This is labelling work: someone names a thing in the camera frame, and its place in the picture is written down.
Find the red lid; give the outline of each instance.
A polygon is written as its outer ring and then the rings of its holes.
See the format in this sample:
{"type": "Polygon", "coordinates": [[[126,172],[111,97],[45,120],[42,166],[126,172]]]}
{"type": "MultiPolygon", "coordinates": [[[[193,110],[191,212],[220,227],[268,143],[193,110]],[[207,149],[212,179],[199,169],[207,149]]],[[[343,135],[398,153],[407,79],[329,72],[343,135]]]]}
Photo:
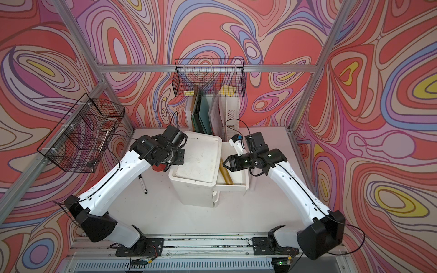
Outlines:
{"type": "Polygon", "coordinates": [[[157,172],[162,172],[165,169],[165,165],[164,164],[160,164],[159,166],[152,165],[152,169],[157,172]]]}

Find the black wire basket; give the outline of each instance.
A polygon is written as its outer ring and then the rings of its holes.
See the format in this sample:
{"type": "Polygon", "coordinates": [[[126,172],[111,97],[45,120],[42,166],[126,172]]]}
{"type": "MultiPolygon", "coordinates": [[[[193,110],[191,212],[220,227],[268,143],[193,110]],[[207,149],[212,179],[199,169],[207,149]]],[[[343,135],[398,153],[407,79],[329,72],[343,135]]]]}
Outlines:
{"type": "Polygon", "coordinates": [[[173,91],[176,97],[244,97],[244,59],[175,59],[173,91]]]}
{"type": "Polygon", "coordinates": [[[38,152],[64,172],[94,173],[115,130],[125,116],[125,108],[106,99],[91,99],[78,107],[73,120],[46,153],[38,152]]]}

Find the mounting plate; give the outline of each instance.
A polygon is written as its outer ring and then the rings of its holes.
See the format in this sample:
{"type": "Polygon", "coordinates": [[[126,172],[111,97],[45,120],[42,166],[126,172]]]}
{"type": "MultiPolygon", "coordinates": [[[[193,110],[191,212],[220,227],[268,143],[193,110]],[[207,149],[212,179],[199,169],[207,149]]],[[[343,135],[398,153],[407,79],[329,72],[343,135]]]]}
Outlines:
{"type": "Polygon", "coordinates": [[[289,255],[295,257],[299,254],[299,249],[292,247],[284,247],[278,253],[272,252],[269,247],[268,237],[253,237],[253,253],[254,255],[289,255]]]}
{"type": "MultiPolygon", "coordinates": [[[[163,238],[145,238],[145,243],[147,246],[145,251],[141,254],[141,256],[153,256],[155,254],[155,249],[156,249],[156,256],[157,257],[161,256],[161,252],[163,250],[163,243],[164,243],[163,238]]],[[[127,248],[121,244],[118,245],[115,256],[138,257],[138,255],[136,255],[132,249],[127,248]]]]}

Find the brown roll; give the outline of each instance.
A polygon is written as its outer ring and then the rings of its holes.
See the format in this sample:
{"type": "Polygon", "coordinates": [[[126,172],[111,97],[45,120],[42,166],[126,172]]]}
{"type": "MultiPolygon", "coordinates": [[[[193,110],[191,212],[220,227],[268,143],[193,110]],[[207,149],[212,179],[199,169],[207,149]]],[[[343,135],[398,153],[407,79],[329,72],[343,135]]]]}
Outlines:
{"type": "Polygon", "coordinates": [[[223,175],[223,178],[225,179],[226,185],[233,185],[234,182],[232,182],[232,178],[229,175],[228,169],[223,167],[223,160],[220,158],[220,166],[219,166],[220,172],[223,175]]]}

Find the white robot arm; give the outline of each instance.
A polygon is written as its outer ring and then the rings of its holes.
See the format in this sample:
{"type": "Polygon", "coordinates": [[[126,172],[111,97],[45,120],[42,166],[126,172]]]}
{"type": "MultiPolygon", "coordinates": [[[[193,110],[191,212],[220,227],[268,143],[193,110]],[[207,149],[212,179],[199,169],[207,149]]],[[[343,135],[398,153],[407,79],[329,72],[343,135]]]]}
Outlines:
{"type": "MultiPolygon", "coordinates": [[[[234,147],[241,147],[238,142],[234,143],[234,147]]],[[[261,169],[285,193],[306,227],[303,231],[296,231],[282,225],[270,230],[270,248],[300,248],[310,259],[315,260],[338,246],[343,240],[343,214],[340,211],[330,211],[318,200],[297,177],[287,158],[278,149],[269,150],[260,132],[246,136],[246,143],[249,153],[243,153],[236,147],[238,154],[229,156],[223,166],[231,172],[261,169]]]]}
{"type": "MultiPolygon", "coordinates": [[[[108,208],[150,166],[165,164],[167,169],[170,165],[182,165],[184,139],[186,143],[187,136],[173,126],[167,127],[162,135],[140,137],[96,185],[78,197],[67,198],[65,206],[92,242],[111,240],[129,248],[135,256],[145,252],[147,242],[141,231],[111,217],[108,208]]],[[[235,135],[229,142],[237,154],[229,156],[223,166],[230,171],[262,169],[283,190],[306,227],[296,231],[282,225],[270,230],[270,248],[301,248],[309,258],[317,259],[342,242],[344,216],[339,211],[331,212],[320,202],[295,175],[286,157],[278,149],[268,149],[261,133],[246,136],[249,153],[244,150],[242,136],[235,135]]]]}
{"type": "Polygon", "coordinates": [[[130,146],[119,164],[97,184],[80,196],[68,197],[64,204],[92,242],[111,240],[131,248],[135,255],[145,251],[146,239],[135,226],[111,217],[108,208],[117,196],[151,165],[183,165],[185,150],[181,144],[187,135],[169,125],[162,135],[144,135],[130,146]]]}

